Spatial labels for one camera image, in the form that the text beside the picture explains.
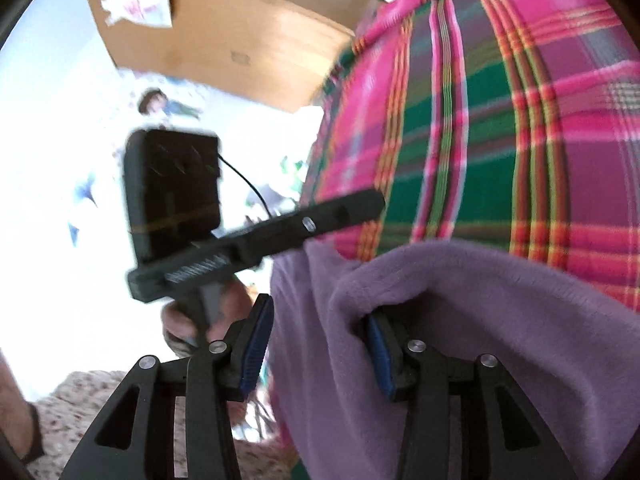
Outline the left human hand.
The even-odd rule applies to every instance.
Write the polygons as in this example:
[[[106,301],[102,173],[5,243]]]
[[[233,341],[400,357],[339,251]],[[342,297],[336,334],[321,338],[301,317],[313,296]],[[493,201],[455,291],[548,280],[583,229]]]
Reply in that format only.
[[[219,312],[210,322],[207,331],[207,342],[210,344],[214,340],[224,339],[230,326],[247,318],[252,307],[252,298],[237,278],[225,284],[220,296]],[[184,307],[177,301],[171,301],[163,306],[160,319],[168,348],[178,358],[192,356],[198,348],[198,330],[184,312]]]

